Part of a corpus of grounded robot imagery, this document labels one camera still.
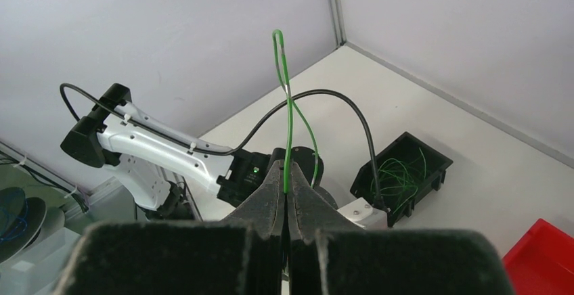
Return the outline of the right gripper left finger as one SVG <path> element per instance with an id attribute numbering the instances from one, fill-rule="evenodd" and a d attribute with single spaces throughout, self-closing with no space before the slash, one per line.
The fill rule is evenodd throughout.
<path id="1" fill-rule="evenodd" d="M 226 273 L 234 294 L 280 294 L 282 282 L 285 195 L 284 161 L 273 163 L 262 185 L 223 220 Z"/>

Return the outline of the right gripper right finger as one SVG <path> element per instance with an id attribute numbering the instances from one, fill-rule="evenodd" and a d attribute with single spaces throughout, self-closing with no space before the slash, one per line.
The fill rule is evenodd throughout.
<path id="1" fill-rule="evenodd" d="M 330 253 L 331 241 L 339 234 L 363 233 L 323 199 L 293 163 L 290 191 L 286 195 L 286 245 L 291 294 L 358 294 L 357 286 L 346 280 L 345 269 L 329 270 L 339 254 Z"/>

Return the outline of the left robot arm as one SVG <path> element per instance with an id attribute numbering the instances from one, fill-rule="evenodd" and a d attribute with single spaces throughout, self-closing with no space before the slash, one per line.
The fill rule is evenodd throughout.
<path id="1" fill-rule="evenodd" d="M 239 206 L 284 154 L 212 144 L 153 119 L 132 101 L 128 87 L 114 83 L 85 116 L 77 116 L 61 143 L 71 158 L 110 171 L 150 220 L 198 220 L 199 187 Z"/>

